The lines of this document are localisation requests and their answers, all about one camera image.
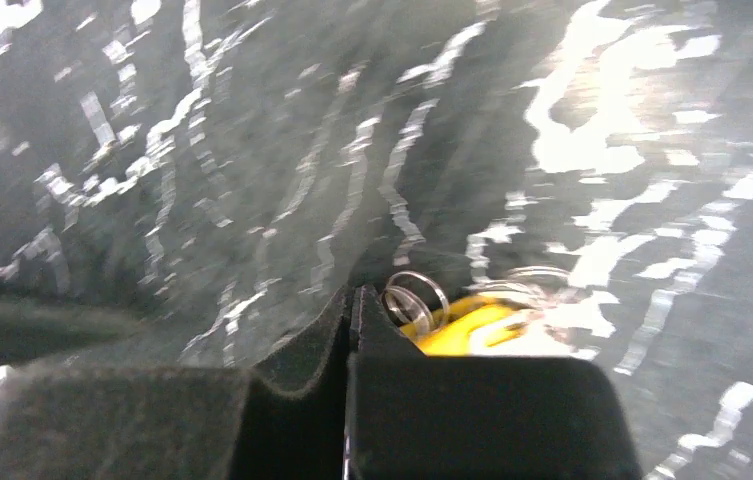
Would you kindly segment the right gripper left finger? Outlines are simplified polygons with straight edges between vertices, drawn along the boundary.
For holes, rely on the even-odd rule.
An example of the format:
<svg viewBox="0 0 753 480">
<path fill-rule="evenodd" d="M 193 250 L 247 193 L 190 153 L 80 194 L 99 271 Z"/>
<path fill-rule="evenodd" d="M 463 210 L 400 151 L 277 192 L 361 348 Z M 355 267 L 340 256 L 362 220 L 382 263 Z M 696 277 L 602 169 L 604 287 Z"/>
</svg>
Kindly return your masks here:
<svg viewBox="0 0 753 480">
<path fill-rule="evenodd" d="M 338 290 L 252 367 L 27 371 L 0 386 L 0 479 L 337 479 L 347 319 Z"/>
</svg>

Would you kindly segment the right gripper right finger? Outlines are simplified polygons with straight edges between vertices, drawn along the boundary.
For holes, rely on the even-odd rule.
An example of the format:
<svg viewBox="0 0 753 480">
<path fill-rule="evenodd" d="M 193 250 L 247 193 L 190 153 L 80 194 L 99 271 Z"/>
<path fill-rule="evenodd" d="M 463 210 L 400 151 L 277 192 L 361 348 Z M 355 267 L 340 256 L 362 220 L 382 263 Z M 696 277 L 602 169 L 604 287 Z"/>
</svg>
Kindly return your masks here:
<svg viewBox="0 0 753 480">
<path fill-rule="evenodd" d="M 543 356 L 428 356 L 370 286 L 353 297 L 350 479 L 639 479 L 617 392 L 543 310 Z"/>
</svg>

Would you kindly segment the yellow key tag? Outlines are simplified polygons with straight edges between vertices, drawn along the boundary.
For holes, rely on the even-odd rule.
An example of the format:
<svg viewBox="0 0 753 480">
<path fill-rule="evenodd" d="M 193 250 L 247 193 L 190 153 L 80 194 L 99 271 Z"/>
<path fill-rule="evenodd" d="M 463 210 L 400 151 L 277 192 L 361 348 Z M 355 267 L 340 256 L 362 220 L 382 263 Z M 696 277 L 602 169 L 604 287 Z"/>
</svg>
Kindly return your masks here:
<svg viewBox="0 0 753 480">
<path fill-rule="evenodd" d="M 399 329 L 428 356 L 543 356 L 551 339 L 544 317 L 525 302 L 474 295 L 417 311 Z"/>
</svg>

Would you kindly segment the silver keyring holder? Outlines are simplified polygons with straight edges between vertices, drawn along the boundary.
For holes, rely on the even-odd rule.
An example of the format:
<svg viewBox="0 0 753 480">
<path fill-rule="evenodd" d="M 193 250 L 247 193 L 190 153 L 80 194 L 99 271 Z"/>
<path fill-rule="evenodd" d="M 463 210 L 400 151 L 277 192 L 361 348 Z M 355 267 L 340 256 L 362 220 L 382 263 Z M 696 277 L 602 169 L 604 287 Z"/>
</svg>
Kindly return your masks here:
<svg viewBox="0 0 753 480">
<path fill-rule="evenodd" d="M 419 338 L 431 334 L 483 306 L 500 304 L 515 310 L 544 310 L 574 300 L 579 290 L 569 281 L 570 273 L 552 266 L 528 266 L 509 270 L 503 278 L 479 280 L 466 287 L 466 295 L 449 301 L 446 291 L 432 278 L 402 270 L 388 278 L 380 294 L 389 317 L 407 335 Z M 440 307 L 430 308 L 424 299 L 401 286 L 410 277 L 428 286 Z"/>
</svg>

